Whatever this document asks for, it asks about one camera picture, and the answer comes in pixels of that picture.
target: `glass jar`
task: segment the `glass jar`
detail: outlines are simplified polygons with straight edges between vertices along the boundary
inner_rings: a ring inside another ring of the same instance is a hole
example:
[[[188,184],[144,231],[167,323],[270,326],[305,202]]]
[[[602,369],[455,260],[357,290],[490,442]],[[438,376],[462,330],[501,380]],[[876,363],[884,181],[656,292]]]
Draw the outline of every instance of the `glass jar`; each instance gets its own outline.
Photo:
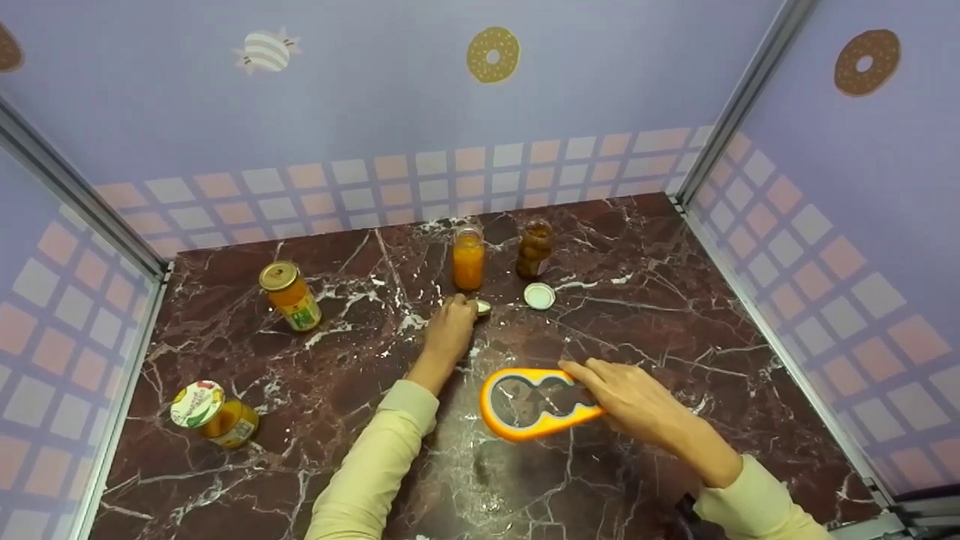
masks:
[[[535,280],[546,270],[546,260],[553,253],[555,235],[546,220],[534,218],[520,230],[520,248],[516,254],[516,274],[524,280]]]
[[[296,264],[278,260],[260,272],[260,287],[295,331],[317,328],[324,315]]]
[[[224,448],[243,446],[260,425],[255,410],[236,398],[226,398],[224,387],[213,380],[198,380],[183,388],[170,404],[170,418]]]
[[[463,225],[453,232],[453,284],[472,291],[483,284],[483,261],[486,247],[479,225]]]

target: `jar opener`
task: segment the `jar opener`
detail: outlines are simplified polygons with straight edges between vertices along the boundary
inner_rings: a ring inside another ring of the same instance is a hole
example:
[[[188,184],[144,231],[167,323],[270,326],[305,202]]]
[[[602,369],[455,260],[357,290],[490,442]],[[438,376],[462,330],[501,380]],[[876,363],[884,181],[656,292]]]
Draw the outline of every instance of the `jar opener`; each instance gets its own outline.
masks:
[[[597,405],[584,405],[578,403],[573,407],[573,411],[565,416],[555,416],[547,411],[540,413],[540,417],[532,426],[518,428],[506,424],[493,411],[493,390],[504,380],[522,380],[536,388],[543,385],[548,380],[559,380],[567,386],[573,386],[576,380],[560,369],[529,369],[529,368],[508,368],[502,369],[487,378],[483,389],[480,391],[480,414],[483,416],[487,427],[491,429],[500,438],[511,442],[521,442],[543,437],[550,433],[556,433],[567,428],[583,424],[604,413],[603,408]]]

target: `sleeve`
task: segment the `sleeve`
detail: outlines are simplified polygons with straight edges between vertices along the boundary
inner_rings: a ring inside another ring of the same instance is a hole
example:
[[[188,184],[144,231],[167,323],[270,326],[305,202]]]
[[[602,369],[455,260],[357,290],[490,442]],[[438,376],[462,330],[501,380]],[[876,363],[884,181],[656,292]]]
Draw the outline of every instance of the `sleeve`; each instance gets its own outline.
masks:
[[[731,540],[821,540],[827,530],[790,499],[780,482],[749,455],[743,471],[723,489],[704,488],[693,509]]]
[[[313,505],[305,540],[380,538],[400,482],[435,426],[437,398],[398,380]]]

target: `pink checkered pattern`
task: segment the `pink checkered pattern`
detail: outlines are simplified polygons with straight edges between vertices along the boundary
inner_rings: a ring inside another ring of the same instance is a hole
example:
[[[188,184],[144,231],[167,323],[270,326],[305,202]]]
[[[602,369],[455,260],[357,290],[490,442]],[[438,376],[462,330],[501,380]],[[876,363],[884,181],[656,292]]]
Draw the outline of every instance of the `pink checkered pattern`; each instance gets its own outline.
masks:
[[[680,187],[712,126],[510,142],[97,187],[163,257]],[[763,216],[758,216],[762,226]],[[741,251],[750,239],[739,237]],[[96,281],[94,262],[83,275]]]
[[[132,186],[105,198],[120,209],[146,200]],[[8,535],[24,512],[72,520],[152,294],[70,209],[54,216],[43,230],[17,232],[39,242],[7,252],[15,271],[0,283],[0,531]]]
[[[960,481],[960,355],[803,186],[740,133],[691,215],[894,493]]]

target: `marble table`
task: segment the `marble table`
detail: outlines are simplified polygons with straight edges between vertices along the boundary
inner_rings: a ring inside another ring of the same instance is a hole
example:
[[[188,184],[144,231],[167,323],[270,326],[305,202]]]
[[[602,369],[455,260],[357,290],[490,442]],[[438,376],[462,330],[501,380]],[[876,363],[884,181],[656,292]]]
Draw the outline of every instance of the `marble table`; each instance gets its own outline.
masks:
[[[524,306],[516,223],[544,216],[558,251],[546,312]],[[589,356],[639,364],[796,501],[831,525],[877,515],[850,463],[719,271],[662,194],[493,213],[481,297],[494,308],[442,395],[437,429],[394,503],[386,537],[683,537],[674,502],[695,479],[655,449],[580,426],[537,442],[495,438],[479,418],[487,375]],[[452,292],[456,221],[331,233],[180,254],[90,538],[297,540],[310,507],[377,403],[415,358]],[[291,259],[322,297],[308,334],[257,287]],[[167,407],[212,379],[262,414],[255,442],[224,452],[175,427]]]

